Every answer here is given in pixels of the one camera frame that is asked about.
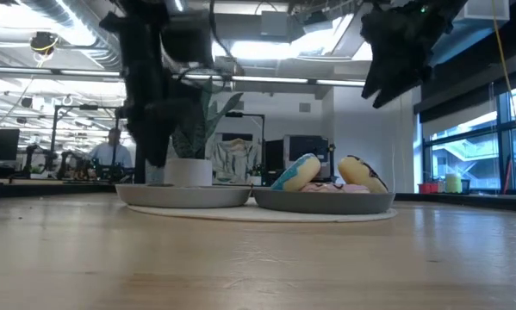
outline wooden table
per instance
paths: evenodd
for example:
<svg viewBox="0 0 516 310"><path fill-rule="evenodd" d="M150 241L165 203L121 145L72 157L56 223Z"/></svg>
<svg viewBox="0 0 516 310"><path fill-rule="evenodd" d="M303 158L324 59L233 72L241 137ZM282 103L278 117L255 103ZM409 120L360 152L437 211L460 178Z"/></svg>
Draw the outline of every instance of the wooden table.
<svg viewBox="0 0 516 310"><path fill-rule="evenodd" d="M112 194L0 201L0 309L516 309L516 213L395 204L391 220L138 214Z"/></svg>

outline potted plant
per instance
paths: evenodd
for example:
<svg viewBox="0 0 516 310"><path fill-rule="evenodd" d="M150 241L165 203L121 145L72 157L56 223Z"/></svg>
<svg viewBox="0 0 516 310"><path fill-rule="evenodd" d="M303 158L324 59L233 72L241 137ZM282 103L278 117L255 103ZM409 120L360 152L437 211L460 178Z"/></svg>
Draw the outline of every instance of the potted plant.
<svg viewBox="0 0 516 310"><path fill-rule="evenodd" d="M200 101L193 102L190 111L180 120L171 135L171 142L178 158L167 160L165 183L175 186L211 186L212 162L205 159L206 141L214 134L222 116L240 101L242 93L229 98L218 112L217 101L209 103L214 88L209 79L202 88Z"/></svg>
<svg viewBox="0 0 516 310"><path fill-rule="evenodd" d="M261 174L262 174L262 167L261 164L256 164L248 171L248 182L249 184L261 186Z"/></svg>

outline pink frosting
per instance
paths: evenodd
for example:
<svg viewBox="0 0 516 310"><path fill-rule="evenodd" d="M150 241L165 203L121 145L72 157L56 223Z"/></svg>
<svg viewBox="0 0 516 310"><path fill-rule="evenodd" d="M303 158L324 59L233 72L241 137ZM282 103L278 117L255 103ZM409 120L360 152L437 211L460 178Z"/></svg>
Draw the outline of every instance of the pink frosting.
<svg viewBox="0 0 516 310"><path fill-rule="evenodd" d="M366 186L355 184L327 184L327 183L308 183L300 191L302 192L321 192L321 193L364 193L370 191Z"/></svg>

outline white pot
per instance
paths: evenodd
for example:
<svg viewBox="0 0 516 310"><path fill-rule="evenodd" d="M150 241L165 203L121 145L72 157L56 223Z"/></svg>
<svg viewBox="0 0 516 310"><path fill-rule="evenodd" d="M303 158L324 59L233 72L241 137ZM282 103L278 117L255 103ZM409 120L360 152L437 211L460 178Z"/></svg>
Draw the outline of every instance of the white pot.
<svg viewBox="0 0 516 310"><path fill-rule="evenodd" d="M212 162L206 159L171 158L165 163L164 183L175 186L212 186Z"/></svg>
<svg viewBox="0 0 516 310"><path fill-rule="evenodd" d="M250 184L255 186L261 186L261 177L248 177Z"/></svg>

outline round white mat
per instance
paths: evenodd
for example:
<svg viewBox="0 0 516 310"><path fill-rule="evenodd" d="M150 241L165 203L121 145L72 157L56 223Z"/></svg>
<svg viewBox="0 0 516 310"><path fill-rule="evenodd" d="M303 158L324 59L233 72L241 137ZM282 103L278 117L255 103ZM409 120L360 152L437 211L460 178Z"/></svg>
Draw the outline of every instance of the round white mat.
<svg viewBox="0 0 516 310"><path fill-rule="evenodd" d="M368 220L385 220L397 215L397 211L389 209L382 214L366 215L330 215L330 214L297 214L260 208L249 201L244 207L236 208L152 208L128 206L133 211L162 216L184 217L205 220L239 220L258 222L296 222L296 223L328 223L352 222Z"/></svg>

